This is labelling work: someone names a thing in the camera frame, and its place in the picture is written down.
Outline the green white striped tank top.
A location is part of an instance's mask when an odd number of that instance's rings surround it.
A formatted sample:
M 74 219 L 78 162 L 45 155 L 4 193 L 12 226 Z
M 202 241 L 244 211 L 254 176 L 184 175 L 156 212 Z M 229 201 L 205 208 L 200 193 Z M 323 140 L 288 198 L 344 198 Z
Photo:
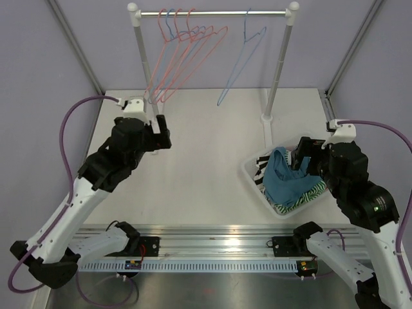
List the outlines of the green white striped tank top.
M 286 215 L 320 197 L 327 186 L 319 176 L 308 174 L 309 157 L 298 170 L 291 168 L 291 150 L 277 147 L 255 160 L 254 183 L 271 207 Z

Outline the blue tank top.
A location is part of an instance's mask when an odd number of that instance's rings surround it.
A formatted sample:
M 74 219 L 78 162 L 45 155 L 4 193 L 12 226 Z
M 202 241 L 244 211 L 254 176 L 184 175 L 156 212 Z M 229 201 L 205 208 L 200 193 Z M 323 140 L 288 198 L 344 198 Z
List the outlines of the blue tank top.
M 306 173 L 308 158 L 304 159 L 299 170 L 291 170 L 290 164 L 285 158 L 286 151 L 287 149 L 284 147 L 277 147 L 271 152 L 263 177 L 263 186 L 265 196 L 272 203 L 289 208 L 294 206 L 305 193 L 323 181 L 319 176 Z

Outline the black white striped tank top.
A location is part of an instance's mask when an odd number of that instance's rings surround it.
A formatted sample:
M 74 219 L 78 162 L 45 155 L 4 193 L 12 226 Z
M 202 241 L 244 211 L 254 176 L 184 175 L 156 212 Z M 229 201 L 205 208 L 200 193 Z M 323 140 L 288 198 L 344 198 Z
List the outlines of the black white striped tank top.
M 254 175 L 254 183 L 259 189 L 263 188 L 263 177 L 269 158 L 270 153 L 264 154 L 263 156 L 259 156 L 256 158 L 255 165 L 257 167 L 257 171 Z

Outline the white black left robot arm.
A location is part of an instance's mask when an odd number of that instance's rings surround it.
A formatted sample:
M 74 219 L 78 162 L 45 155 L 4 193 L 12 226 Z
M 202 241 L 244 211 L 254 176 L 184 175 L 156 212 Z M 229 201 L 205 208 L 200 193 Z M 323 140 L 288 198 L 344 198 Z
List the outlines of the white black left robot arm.
M 145 153 L 171 148 L 165 116 L 158 115 L 156 120 L 158 133 L 140 119 L 117 117 L 110 137 L 86 158 L 52 217 L 30 239 L 10 247 L 18 264 L 26 265 L 41 286 L 58 289 L 96 259 L 118 252 L 132 256 L 138 251 L 140 233 L 125 221 L 97 236 L 76 243 L 72 239 L 93 210 L 131 176 Z

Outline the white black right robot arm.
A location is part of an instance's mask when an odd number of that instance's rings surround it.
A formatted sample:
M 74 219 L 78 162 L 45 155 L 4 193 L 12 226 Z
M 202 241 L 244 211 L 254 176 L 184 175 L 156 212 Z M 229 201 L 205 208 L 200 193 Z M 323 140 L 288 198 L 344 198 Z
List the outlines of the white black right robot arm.
M 392 195 L 370 181 L 368 157 L 355 142 L 324 145 L 302 137 L 291 154 L 293 170 L 309 160 L 307 172 L 320 176 L 338 208 L 356 227 L 373 265 L 367 268 L 337 248 L 318 224 L 294 229 L 293 250 L 323 260 L 352 290 L 359 308 L 411 308 L 411 269 L 399 259 L 399 214 Z

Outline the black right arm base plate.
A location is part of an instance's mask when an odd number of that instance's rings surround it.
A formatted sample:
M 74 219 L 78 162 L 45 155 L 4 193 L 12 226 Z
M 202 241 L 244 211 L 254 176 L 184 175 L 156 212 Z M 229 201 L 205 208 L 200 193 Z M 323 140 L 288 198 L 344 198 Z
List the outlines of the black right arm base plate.
M 294 258 L 312 256 L 307 248 L 296 241 L 293 236 L 274 236 L 271 239 L 274 256 L 277 258 Z

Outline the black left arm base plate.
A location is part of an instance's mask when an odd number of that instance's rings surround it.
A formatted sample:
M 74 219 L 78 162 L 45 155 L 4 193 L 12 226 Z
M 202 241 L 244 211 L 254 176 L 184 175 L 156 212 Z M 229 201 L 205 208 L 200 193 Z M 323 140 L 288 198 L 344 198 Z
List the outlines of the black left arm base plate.
M 159 255 L 160 238 L 157 236 L 140 236 L 138 245 L 129 253 L 133 257 L 156 258 Z

